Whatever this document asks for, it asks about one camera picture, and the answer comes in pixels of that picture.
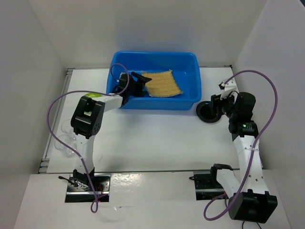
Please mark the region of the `black round bowl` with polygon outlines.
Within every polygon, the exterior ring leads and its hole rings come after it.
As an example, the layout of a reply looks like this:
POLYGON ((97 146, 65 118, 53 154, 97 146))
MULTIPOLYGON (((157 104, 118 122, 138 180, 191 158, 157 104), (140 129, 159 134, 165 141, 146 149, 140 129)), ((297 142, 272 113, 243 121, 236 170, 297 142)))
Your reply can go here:
POLYGON ((196 115, 199 119, 205 123, 212 124, 216 123, 221 119, 223 112, 221 111, 221 107, 219 105, 220 115, 218 117, 212 117, 211 109, 209 106, 210 101, 202 101, 196 106, 196 115))

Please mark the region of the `woven bamboo placemat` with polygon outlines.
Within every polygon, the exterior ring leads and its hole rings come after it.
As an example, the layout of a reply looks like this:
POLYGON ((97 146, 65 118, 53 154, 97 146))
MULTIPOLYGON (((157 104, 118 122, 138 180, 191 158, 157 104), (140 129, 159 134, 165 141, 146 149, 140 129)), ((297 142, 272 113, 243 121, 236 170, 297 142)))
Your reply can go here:
POLYGON ((145 84, 145 88, 150 97, 166 98, 180 95, 183 91, 177 85, 172 70, 158 73, 141 72, 142 76, 151 78, 145 84))

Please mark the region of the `green round plate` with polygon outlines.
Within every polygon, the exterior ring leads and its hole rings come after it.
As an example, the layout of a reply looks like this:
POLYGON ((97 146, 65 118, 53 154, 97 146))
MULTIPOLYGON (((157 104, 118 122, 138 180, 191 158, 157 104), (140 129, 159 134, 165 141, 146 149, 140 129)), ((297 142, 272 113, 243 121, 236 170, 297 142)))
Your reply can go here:
POLYGON ((85 94, 85 96, 89 97, 89 98, 99 98, 99 97, 102 97, 102 94, 87 93, 87 94, 85 94))

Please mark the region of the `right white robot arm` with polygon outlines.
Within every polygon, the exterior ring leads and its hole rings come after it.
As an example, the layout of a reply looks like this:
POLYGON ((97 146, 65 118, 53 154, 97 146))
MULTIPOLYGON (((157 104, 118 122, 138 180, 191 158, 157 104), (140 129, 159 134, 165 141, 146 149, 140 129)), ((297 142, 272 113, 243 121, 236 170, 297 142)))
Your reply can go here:
POLYGON ((229 165, 215 164, 209 183, 222 186, 228 196, 226 212, 233 220, 266 223, 278 205, 277 197, 267 187, 259 155, 259 133, 252 120, 255 96, 241 92, 222 98, 213 95, 212 115, 229 119, 229 132, 238 154, 241 179, 237 180, 229 165))

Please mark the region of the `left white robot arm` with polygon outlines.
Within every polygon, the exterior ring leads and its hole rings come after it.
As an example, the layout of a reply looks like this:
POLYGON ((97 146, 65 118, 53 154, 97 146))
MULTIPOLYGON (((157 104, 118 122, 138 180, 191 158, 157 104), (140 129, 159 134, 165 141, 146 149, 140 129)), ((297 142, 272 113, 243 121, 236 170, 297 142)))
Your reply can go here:
POLYGON ((71 119, 71 126, 76 137, 76 150, 81 159, 73 170, 73 179, 83 190, 91 190, 95 185, 93 145, 104 113, 126 105, 129 97, 145 96, 145 84, 149 81, 151 78, 136 72, 121 73, 118 84, 109 95, 98 94, 96 98, 84 95, 80 98, 71 119))

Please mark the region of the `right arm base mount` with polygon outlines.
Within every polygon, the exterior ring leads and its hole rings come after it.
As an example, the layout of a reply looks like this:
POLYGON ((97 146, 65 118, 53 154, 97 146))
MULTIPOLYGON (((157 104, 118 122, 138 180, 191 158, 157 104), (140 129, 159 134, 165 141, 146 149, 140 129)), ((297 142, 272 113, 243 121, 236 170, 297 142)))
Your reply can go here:
POLYGON ((212 200, 224 193, 230 199, 240 186, 234 170, 228 167, 212 166, 209 171, 195 171, 189 180, 194 183, 196 200, 212 200))

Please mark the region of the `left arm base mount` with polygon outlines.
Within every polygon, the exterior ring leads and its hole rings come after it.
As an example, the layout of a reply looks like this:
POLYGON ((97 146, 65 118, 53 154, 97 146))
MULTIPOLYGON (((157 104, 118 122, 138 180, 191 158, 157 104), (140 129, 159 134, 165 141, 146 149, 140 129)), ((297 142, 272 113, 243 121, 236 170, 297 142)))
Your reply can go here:
MULTIPOLYGON (((65 203, 84 203, 94 201, 92 188, 74 180, 72 174, 69 174, 68 178, 58 176, 58 179, 67 181, 65 203)), ((110 174, 95 174, 93 186, 99 202, 109 202, 110 183, 110 174)))

